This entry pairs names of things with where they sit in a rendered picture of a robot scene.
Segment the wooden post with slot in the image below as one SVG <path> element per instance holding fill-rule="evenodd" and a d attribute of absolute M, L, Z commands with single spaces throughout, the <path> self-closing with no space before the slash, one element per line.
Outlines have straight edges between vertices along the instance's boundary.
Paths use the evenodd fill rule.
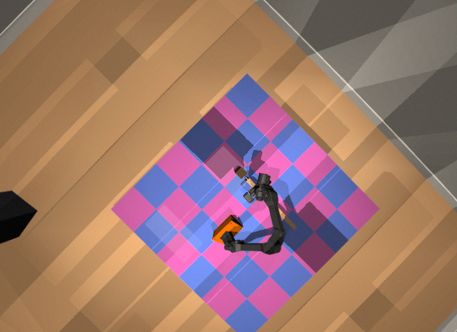
<path fill-rule="evenodd" d="M 242 179 L 247 174 L 247 172 L 240 166 L 234 172 L 240 179 Z"/>

